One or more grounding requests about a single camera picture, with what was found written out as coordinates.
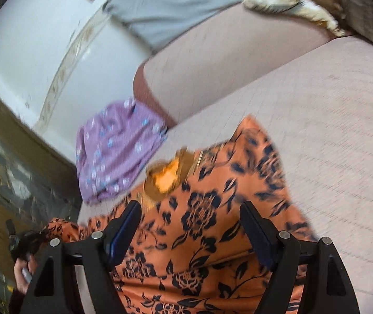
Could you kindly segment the left hand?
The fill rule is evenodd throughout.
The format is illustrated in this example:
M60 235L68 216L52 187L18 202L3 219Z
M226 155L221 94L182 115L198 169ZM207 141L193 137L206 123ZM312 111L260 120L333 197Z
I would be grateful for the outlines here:
M28 291L29 282L26 280L23 269L26 269L30 275L35 274L38 267L38 263L32 254L28 254L25 259L16 259L13 272L15 277L16 289L22 293L26 294Z

